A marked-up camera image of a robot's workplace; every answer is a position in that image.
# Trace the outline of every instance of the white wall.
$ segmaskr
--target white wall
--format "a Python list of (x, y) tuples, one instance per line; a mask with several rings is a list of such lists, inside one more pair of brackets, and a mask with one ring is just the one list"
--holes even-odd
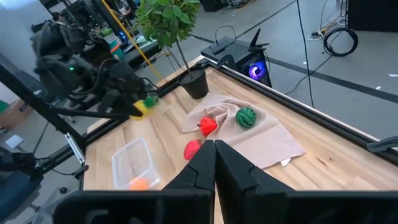
[[(4, 66), (11, 73), (18, 72), (18, 68), (15, 67), (8, 59), (0, 54), (0, 64)], [(6, 103), (12, 103), (18, 99), (18, 96), (15, 95), (11, 90), (9, 90), (3, 83), (0, 82), (0, 100)]]
[(60, 12), (64, 9), (66, 9), (67, 7), (65, 6), (65, 4), (63, 2), (58, 3), (56, 5), (54, 5), (53, 7), (50, 8), (51, 12)]
[(51, 18), (39, 0), (0, 0), (0, 53), (35, 78), (38, 75), (33, 72), (36, 56), (29, 40), (33, 35), (30, 27)]
[(19, 97), (15, 95), (15, 93), (13, 93), (3, 83), (0, 82), (0, 100), (6, 103), (12, 103), (18, 99)]

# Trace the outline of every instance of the towel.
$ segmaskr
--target towel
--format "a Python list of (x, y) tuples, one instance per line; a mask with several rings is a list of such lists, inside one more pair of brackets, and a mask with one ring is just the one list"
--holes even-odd
[[(256, 112), (257, 120), (250, 129), (243, 129), (235, 122), (236, 112), (244, 107)], [(205, 116), (218, 124), (207, 139), (223, 140), (261, 169), (305, 153), (278, 119), (248, 102), (209, 93), (187, 115), (183, 133), (198, 131), (197, 124)]]

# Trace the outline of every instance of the wooden table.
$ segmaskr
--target wooden table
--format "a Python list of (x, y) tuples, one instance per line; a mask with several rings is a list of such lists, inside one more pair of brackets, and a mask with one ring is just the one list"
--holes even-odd
[[(179, 70), (171, 74), (158, 85), (163, 85), (181, 72)], [(271, 176), (297, 190), (398, 189), (398, 167), (213, 68), (207, 68), (206, 73), (210, 92), (248, 101), (272, 114), (307, 152), (303, 156), (293, 158), (286, 167), (276, 164), (264, 169)], [(199, 132), (181, 133), (187, 113), (194, 109), (200, 100), (191, 99), (182, 87), (178, 87), (167, 94), (163, 102), (163, 105), (154, 109), (151, 117), (141, 121), (126, 121), (87, 147), (86, 163), (90, 168), (84, 175), (83, 190), (114, 189), (112, 155), (139, 136), (146, 140), (161, 176), (159, 189), (183, 169), (187, 164), (183, 158), (187, 142), (204, 139)], [(105, 121), (106, 119), (102, 119), (93, 124), (89, 127), (89, 131)], [(216, 204), (215, 209), (217, 213), (215, 221), (222, 223), (220, 206)]]

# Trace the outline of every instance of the gray floor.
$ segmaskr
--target gray floor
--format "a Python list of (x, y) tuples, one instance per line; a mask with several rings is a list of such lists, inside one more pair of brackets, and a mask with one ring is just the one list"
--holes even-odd
[[(312, 30), (319, 27), (323, 3), (323, 1), (318, 0), (300, 0), (306, 37)], [(337, 9), (337, 6), (339, 6), (338, 1), (328, 1), (323, 15), (324, 21)], [(267, 53), (275, 62), (271, 64), (271, 80), (276, 90), (282, 93), (288, 92), (305, 76), (302, 71), (298, 72), (297, 69), (291, 69), (292, 66), (296, 68), (305, 68), (306, 66), (295, 2), (290, 0), (257, 0), (248, 7), (235, 11), (204, 12), (201, 10), (198, 13), (197, 21), (193, 34), (210, 40), (215, 39), (215, 30), (219, 26), (232, 25), (239, 39), (246, 41), (250, 41), (257, 29), (261, 28), (258, 42), (270, 43)], [(257, 27), (246, 32), (258, 23), (260, 24)], [(233, 37), (229, 28), (221, 29), (218, 32), (218, 37), (221, 38), (224, 35)], [(398, 74), (398, 63), (396, 63), (395, 57), (395, 53), (398, 52), (398, 34), (358, 32), (358, 35), (358, 49), (355, 53), (344, 58), (329, 58), (327, 54), (323, 53), (321, 41), (307, 41), (310, 68), (316, 69), (321, 65), (317, 71), (331, 77), (370, 88), (381, 86), (381, 91), (398, 94), (398, 88), (395, 88), (395, 85), (398, 84), (398, 77), (391, 78), (388, 75), (389, 73)], [(347, 39), (347, 36), (341, 35), (335, 40), (333, 46), (336, 49), (344, 49), (350, 43), (352, 41)], [(181, 45), (185, 58), (191, 61), (200, 54), (200, 50), (209, 46), (209, 43), (189, 38)], [(182, 65), (183, 62), (176, 46), (172, 48), (172, 52)], [(173, 59), (171, 57), (169, 59), (173, 66), (178, 68)], [(154, 64), (154, 67), (163, 77), (174, 71), (169, 59), (163, 56)], [(149, 68), (138, 71), (138, 74), (150, 78), (153, 82), (159, 80)], [(311, 82), (313, 102), (316, 109), (378, 138), (396, 135), (396, 127), (398, 126), (398, 119), (396, 119), (398, 114), (397, 104), (315, 77), (311, 78)], [(309, 92), (308, 80), (304, 80), (290, 96), (310, 105)], [(87, 127), (96, 121), (96, 119), (91, 118), (76, 118), (76, 120), (77, 124), (72, 126), (80, 133), (84, 133)], [(0, 145), (4, 145), (5, 140), (11, 134), (18, 134), (25, 139), (22, 147), (27, 151), (32, 150), (44, 125), (45, 120), (38, 114), (33, 113), (23, 125), (10, 130), (8, 134), (1, 135)], [(66, 141), (63, 136), (50, 125), (37, 151), (37, 157), (45, 157), (65, 144)], [(72, 172), (77, 168), (77, 160), (70, 158), (58, 166), (57, 170)], [(40, 205), (53, 189), (70, 184), (77, 186), (77, 181), (72, 177), (49, 172), (45, 175), (42, 187), (38, 189), (37, 194), (33, 195), (25, 205), (12, 214), (7, 223), (20, 223), (25, 220), (34, 212), (33, 209), (28, 207), (29, 203), (33, 202)]]

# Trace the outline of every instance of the cardboard box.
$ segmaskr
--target cardboard box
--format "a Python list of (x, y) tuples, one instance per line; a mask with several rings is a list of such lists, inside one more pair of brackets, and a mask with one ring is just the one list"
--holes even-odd
[(14, 128), (23, 123), (32, 111), (33, 109), (27, 103), (18, 99), (0, 114), (0, 127), (6, 129)]

